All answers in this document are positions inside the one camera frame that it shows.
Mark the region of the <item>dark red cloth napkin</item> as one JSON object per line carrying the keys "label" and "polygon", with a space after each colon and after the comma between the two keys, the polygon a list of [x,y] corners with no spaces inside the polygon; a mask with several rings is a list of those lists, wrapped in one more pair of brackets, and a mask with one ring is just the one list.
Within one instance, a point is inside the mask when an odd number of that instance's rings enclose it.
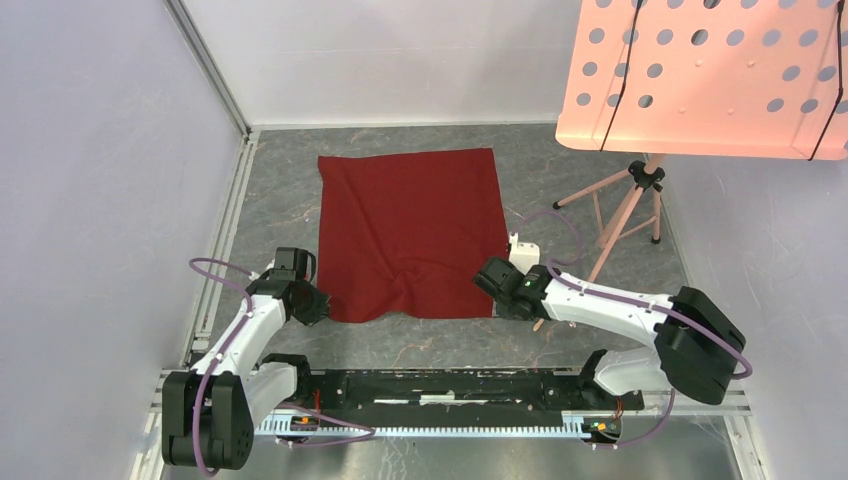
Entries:
{"label": "dark red cloth napkin", "polygon": [[317,168],[317,286],[331,319],[491,316],[493,301],[472,278],[507,255],[492,149],[321,156]]}

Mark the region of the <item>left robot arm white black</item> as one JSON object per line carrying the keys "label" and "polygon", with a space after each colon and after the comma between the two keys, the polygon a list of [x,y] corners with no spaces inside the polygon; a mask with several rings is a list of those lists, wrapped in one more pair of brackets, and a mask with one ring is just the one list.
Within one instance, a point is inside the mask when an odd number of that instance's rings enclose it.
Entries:
{"label": "left robot arm white black", "polygon": [[248,271],[237,286],[241,306],[215,345],[185,370],[167,375],[162,390],[161,456],[165,464],[195,467],[206,476],[239,470],[259,424],[283,401],[306,405],[314,394],[308,360],[266,354],[290,320],[313,325],[329,312],[329,297],[313,281],[311,252],[279,247],[262,273]]}

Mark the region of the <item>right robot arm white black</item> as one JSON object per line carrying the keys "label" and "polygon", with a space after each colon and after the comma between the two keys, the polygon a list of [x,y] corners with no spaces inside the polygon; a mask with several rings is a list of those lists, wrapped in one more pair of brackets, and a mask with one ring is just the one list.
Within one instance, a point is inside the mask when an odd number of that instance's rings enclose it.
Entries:
{"label": "right robot arm white black", "polygon": [[744,334],[702,291],[674,295],[603,286],[537,264],[521,272],[492,257],[474,284],[512,319],[571,322],[627,337],[628,351],[602,348],[577,382],[580,400],[602,408],[640,390],[675,390],[706,405],[724,401],[730,383],[749,377]]}

